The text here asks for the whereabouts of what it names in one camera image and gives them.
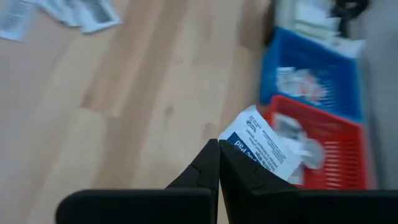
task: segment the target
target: blue label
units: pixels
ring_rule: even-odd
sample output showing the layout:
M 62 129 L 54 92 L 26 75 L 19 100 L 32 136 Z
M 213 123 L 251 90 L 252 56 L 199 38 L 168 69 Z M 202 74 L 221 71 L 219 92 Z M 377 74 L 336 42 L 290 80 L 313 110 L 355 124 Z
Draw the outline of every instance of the blue label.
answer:
M 252 160 L 260 164 L 260 162 L 256 159 L 254 153 L 248 148 L 248 146 L 242 141 L 242 139 L 236 133 L 233 133 L 227 139 L 227 141 L 231 143 L 233 146 L 235 146 L 236 149 L 239 149 L 245 155 L 249 156 Z

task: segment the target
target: wooden floor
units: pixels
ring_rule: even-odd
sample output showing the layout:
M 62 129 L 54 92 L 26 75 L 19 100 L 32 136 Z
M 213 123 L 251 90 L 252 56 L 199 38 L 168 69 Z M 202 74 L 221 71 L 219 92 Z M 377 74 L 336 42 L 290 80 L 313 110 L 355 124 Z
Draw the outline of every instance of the wooden floor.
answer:
M 164 188 L 256 102 L 268 2 L 114 0 L 123 24 L 95 35 L 37 10 L 25 41 L 0 40 L 0 223 L 53 223 L 80 189 Z

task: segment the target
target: blue plastic basket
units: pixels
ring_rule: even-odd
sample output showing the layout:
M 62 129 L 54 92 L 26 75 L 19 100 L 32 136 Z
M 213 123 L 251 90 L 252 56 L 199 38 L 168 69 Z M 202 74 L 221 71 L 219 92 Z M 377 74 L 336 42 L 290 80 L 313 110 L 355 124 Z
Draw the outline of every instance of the blue plastic basket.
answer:
M 318 79 L 318 84 L 327 90 L 326 97 L 319 101 L 320 105 L 280 92 L 277 87 L 278 67 L 317 71 L 313 75 Z M 276 94 L 353 121 L 362 120 L 355 61 L 283 28 L 275 29 L 274 40 L 262 61 L 260 102 L 268 104 Z

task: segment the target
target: red plastic basket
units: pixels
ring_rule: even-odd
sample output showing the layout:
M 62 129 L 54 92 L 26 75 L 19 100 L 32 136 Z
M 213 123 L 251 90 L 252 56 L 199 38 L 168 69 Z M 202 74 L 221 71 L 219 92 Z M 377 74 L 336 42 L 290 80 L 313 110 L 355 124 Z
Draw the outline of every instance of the red plastic basket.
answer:
M 363 128 L 360 124 L 281 95 L 272 97 L 268 110 L 263 114 L 271 127 L 276 113 L 299 121 L 308 138 L 316 139 L 325 150 L 322 169 L 305 168 L 303 188 L 367 189 Z

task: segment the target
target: plastic basket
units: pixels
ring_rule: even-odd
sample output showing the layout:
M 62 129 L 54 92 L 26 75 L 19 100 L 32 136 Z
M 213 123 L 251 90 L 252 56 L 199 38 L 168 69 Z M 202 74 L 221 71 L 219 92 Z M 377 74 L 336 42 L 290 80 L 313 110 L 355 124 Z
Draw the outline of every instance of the plastic basket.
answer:
M 367 188 L 363 129 L 359 124 L 281 95 L 273 96 L 268 110 L 263 113 L 271 127 L 276 113 L 300 122 L 308 138 L 316 139 L 325 150 L 322 169 L 304 168 L 303 188 Z
M 326 91 L 320 105 L 286 95 L 277 87 L 277 68 L 309 68 Z M 268 104 L 276 94 L 327 110 L 353 121 L 361 121 L 361 105 L 356 63 L 294 32 L 276 28 L 274 40 L 262 60 L 260 102 Z

